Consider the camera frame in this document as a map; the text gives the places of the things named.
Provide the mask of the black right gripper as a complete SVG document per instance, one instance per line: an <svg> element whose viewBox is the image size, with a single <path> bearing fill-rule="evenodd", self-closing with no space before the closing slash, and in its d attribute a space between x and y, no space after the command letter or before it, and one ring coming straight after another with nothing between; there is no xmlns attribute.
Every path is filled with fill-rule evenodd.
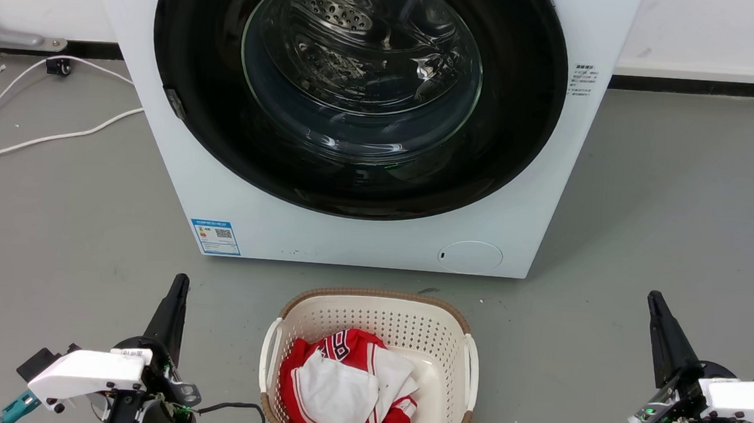
<svg viewBox="0 0 754 423"><path fill-rule="evenodd" d="M647 305L654 385L658 391L628 423L749 423L740 412L721 418L706 411L702 386L707 382L736 383L738 379L718 363L703 362L703 378L699 379L693 371L679 372L700 364L694 348L661 292L650 291Z"/></svg>

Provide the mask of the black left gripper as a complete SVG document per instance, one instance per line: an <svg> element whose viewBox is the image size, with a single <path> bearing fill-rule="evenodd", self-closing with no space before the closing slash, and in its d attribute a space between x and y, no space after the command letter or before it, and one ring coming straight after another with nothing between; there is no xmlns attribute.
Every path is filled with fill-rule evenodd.
<svg viewBox="0 0 754 423"><path fill-rule="evenodd" d="M112 349L148 355L140 380L129 387L108 386L104 423L197 423L191 407L201 401L197 386L180 378L180 347L187 319L190 278L177 274L144 331Z"/></svg>

